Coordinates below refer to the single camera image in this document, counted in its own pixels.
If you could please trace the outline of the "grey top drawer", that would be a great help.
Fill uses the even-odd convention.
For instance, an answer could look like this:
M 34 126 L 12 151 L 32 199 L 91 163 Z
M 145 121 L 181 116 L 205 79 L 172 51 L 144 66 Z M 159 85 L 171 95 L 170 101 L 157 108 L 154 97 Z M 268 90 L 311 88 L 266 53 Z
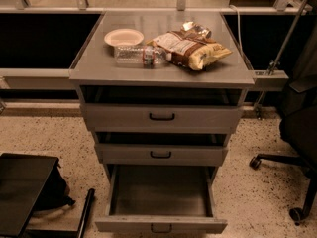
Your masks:
M 229 134 L 242 114 L 236 89 L 83 85 L 80 90 L 86 125 L 95 131 Z

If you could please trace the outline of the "black office chair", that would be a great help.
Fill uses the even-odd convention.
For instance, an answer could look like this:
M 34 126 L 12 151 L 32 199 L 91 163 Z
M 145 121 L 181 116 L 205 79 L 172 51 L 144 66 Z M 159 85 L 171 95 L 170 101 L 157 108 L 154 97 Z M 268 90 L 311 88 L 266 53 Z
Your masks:
M 299 59 L 284 86 L 278 106 L 281 115 L 281 139 L 288 143 L 296 155 L 282 156 L 257 154 L 249 166 L 256 170 L 262 160 L 303 167 L 310 179 L 303 207 L 289 210 L 296 225 L 311 211 L 317 191 L 317 28 L 314 27 Z

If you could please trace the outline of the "yellow brown chip bag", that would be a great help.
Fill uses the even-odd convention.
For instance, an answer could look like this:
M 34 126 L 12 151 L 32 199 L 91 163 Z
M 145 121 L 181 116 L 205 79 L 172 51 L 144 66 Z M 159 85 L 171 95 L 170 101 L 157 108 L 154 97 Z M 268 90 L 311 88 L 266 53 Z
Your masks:
M 181 31 L 169 31 L 151 39 L 148 44 L 161 47 L 170 53 L 170 61 L 173 64 L 189 67 L 192 70 L 202 70 L 232 53 L 211 38 L 194 33 L 185 34 Z

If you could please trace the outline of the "black bag on floor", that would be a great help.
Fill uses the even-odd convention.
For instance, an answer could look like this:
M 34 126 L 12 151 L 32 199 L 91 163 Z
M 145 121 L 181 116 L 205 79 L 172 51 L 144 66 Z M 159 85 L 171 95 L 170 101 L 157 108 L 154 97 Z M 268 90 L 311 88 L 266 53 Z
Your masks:
M 75 201 L 69 196 L 70 188 L 61 176 L 58 167 L 50 173 L 34 206 L 35 211 L 57 209 L 63 206 L 73 206 Z

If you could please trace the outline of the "grey bottom drawer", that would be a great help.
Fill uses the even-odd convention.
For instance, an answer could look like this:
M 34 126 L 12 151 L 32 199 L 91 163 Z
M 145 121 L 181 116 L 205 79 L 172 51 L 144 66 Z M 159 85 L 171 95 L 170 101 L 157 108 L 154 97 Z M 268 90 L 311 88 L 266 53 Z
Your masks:
M 110 179 L 101 232 L 220 234 L 214 213 L 214 169 L 202 166 L 117 165 Z

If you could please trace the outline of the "grey drawer cabinet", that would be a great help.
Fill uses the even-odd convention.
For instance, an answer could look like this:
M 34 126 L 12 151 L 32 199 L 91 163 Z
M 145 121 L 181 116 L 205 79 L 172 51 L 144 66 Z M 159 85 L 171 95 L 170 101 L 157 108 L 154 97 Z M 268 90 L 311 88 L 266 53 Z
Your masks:
M 232 53 L 201 71 L 193 71 L 171 63 L 153 68 L 124 67 L 116 64 L 110 47 L 103 41 L 107 33 L 122 27 L 139 30 L 146 39 L 150 40 L 170 30 L 178 29 L 182 23 L 188 20 L 210 28 L 216 40 L 229 48 Z M 80 87 L 83 85 L 236 89 L 240 92 L 238 105 L 242 109 L 247 91 L 254 84 L 253 76 L 220 13 L 173 10 L 106 12 L 72 71 L 70 80 L 78 94 L 82 116 L 83 97 Z M 98 154 L 97 158 L 103 165 L 108 178 L 111 178 L 115 166 L 132 165 L 105 164 L 99 159 Z

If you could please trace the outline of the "clear plastic water bottle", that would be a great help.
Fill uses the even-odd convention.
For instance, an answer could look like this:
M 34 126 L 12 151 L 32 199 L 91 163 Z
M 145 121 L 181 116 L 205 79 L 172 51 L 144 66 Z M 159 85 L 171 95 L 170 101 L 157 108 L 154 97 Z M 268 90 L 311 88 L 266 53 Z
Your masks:
M 171 53 L 158 46 L 118 46 L 115 62 L 124 67 L 158 67 L 171 62 Z

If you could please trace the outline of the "white paper bowl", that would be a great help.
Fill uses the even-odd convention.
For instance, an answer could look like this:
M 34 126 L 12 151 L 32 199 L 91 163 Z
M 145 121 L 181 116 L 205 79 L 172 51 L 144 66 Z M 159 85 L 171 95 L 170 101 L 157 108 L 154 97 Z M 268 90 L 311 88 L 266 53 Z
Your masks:
M 134 29 L 117 29 L 107 33 L 104 42 L 112 47 L 134 46 L 140 44 L 144 35 Z

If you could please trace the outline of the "grey middle drawer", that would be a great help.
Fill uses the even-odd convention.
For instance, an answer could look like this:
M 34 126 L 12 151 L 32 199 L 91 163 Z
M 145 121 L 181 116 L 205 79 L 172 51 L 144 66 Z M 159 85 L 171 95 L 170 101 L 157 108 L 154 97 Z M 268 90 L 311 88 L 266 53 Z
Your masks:
M 226 136 L 189 133 L 97 132 L 96 152 L 105 164 L 221 166 Z

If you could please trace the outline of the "grey drawer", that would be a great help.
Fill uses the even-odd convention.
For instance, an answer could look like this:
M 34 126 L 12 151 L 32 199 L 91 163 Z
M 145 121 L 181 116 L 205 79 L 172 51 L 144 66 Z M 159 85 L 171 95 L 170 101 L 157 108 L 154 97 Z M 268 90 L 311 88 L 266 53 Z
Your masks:
M 96 152 L 105 164 L 221 166 L 226 136 L 189 133 L 97 132 Z
M 236 89 L 83 85 L 80 90 L 86 125 L 95 131 L 229 134 L 242 114 Z
M 214 213 L 214 169 L 202 166 L 117 165 L 110 179 L 101 232 L 220 234 Z

